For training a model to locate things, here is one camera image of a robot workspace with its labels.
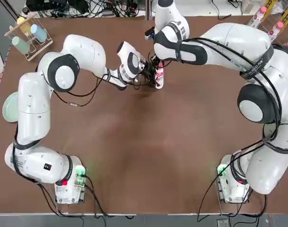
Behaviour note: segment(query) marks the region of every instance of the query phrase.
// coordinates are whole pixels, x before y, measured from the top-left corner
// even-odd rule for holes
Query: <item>floor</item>
[[[137,215],[132,220],[124,216],[106,219],[107,227],[218,227],[217,220],[225,219],[213,215],[200,223],[197,216],[181,215]],[[236,222],[253,222],[252,218],[239,215],[231,218],[231,227]],[[59,218],[55,215],[29,215],[29,216],[0,216],[0,227],[82,227],[80,218]],[[93,216],[84,218],[84,227],[104,227],[103,219],[94,219]],[[255,227],[256,224],[237,224],[236,227]],[[288,215],[263,215],[259,227],[288,227]]]

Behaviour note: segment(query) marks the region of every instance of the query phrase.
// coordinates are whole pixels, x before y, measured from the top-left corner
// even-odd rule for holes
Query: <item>light green cup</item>
[[[18,120],[18,92],[12,93],[7,97],[2,109],[3,117],[8,122],[16,122]]]

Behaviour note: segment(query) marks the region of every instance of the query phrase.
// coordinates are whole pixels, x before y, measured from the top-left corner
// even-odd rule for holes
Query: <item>brown table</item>
[[[230,17],[225,22],[248,20],[249,17]],[[188,21],[191,37],[200,36],[219,23],[216,17],[189,17]],[[120,64],[116,50],[123,40],[145,56],[153,52],[152,41],[144,40],[144,31],[153,22],[143,18],[42,22],[54,40],[49,51],[60,51],[69,33],[84,35],[103,45],[110,68]],[[19,177],[4,162],[16,125],[2,118],[2,105],[17,90],[19,78],[35,70],[39,59],[40,56],[27,62],[11,48],[0,85],[1,213],[50,213],[39,188]],[[95,83],[95,77],[81,70],[73,92],[90,91]],[[197,213],[221,158],[261,137],[261,125],[249,122],[239,113],[236,99],[243,84],[236,71],[172,63],[165,69],[161,90],[134,90],[130,86],[119,91],[103,82],[93,101],[83,108],[66,105],[52,96],[51,130],[41,144],[81,159],[108,213]],[[67,94],[61,96],[78,103],[87,101]],[[254,193],[242,212],[259,213],[262,207],[263,196]],[[93,213],[93,199],[87,193],[84,205],[61,209]],[[225,205],[224,211],[235,212],[236,206]],[[207,195],[202,212],[219,213],[215,188]],[[288,213],[288,169],[268,196],[267,212]]]

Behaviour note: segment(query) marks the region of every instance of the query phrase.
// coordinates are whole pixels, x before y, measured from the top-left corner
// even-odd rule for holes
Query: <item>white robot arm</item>
[[[36,72],[20,78],[17,134],[6,150],[5,162],[25,177],[40,183],[54,183],[58,203],[79,202],[84,191],[80,175],[85,173],[85,168],[75,156],[38,145],[50,130],[52,92],[70,91],[80,68],[91,71],[120,90],[124,90],[139,73],[145,76],[151,73],[148,71],[150,64],[129,43],[122,42],[117,54],[122,62],[119,69],[107,69],[102,45],[83,36],[69,35],[60,52],[46,53]]]
[[[269,194],[288,167],[288,48],[273,47],[263,31],[233,23],[218,24],[200,38],[188,39],[188,23],[178,12],[174,0],[158,0],[152,36],[154,52],[161,60],[221,65],[242,72],[246,83],[238,96],[239,109],[248,120],[266,124],[266,138],[274,132],[271,124],[276,115],[273,104],[281,103],[276,138],[271,142],[264,141],[264,146],[260,146],[261,142],[247,150],[237,151],[233,157],[227,155],[218,167],[220,172],[233,158],[256,148],[253,153],[241,157],[239,162],[234,161],[219,177],[220,184],[224,185],[223,199],[225,202],[241,203],[247,199],[249,187],[258,193]],[[249,62],[225,49],[225,46]],[[273,87],[262,76],[261,70]]]

